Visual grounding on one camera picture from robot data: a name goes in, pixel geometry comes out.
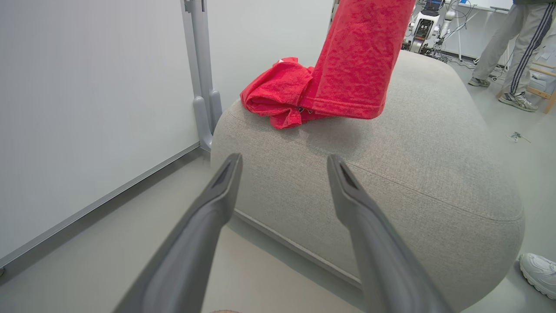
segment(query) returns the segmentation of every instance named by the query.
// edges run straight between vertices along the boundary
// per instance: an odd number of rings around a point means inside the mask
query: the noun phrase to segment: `whiteboard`
[[[0,259],[198,142],[184,36],[179,0],[0,4]]]
[[[315,66],[334,0],[207,1],[212,84],[222,109],[283,57]]]
[[[467,0],[464,5],[476,5],[483,8],[496,7],[510,9],[513,4],[513,0]]]

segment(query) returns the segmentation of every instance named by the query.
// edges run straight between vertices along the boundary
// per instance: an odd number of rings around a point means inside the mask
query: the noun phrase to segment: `gray ottoman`
[[[220,119],[211,164],[244,157],[237,214],[352,282],[358,271],[337,220],[326,157],[338,154],[382,208],[456,311],[506,275],[524,233],[516,187],[455,71],[402,51],[382,115],[276,130],[235,102]]]

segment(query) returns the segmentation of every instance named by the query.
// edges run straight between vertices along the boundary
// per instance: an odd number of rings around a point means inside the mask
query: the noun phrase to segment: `leg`
[[[555,8],[556,2],[527,5],[525,23],[515,41],[514,57],[502,87],[504,93],[519,94],[527,90],[533,56],[550,29]]]
[[[479,63],[473,71],[473,77],[486,80],[489,74],[494,70],[496,64],[500,60],[504,51],[508,47],[508,42],[517,34],[522,28],[525,20],[525,6],[514,4],[504,19],[500,28],[496,31],[487,47],[481,54]]]

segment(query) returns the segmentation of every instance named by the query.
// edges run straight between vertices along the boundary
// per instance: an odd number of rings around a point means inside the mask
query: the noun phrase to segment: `shoe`
[[[498,101],[517,107],[527,112],[534,112],[539,107],[533,105],[529,99],[525,96],[525,92],[520,94],[504,94],[502,97],[498,98]]]
[[[486,79],[476,79],[472,77],[471,80],[468,82],[468,84],[472,86],[488,87],[490,86],[490,81]]]
[[[525,253],[519,256],[519,268],[535,289],[556,300],[556,262],[532,253]]]

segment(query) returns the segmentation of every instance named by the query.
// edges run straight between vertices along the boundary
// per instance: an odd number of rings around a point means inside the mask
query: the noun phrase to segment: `red towel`
[[[342,0],[315,68],[284,58],[244,89],[241,102],[278,129],[329,116],[379,116],[414,4]]]

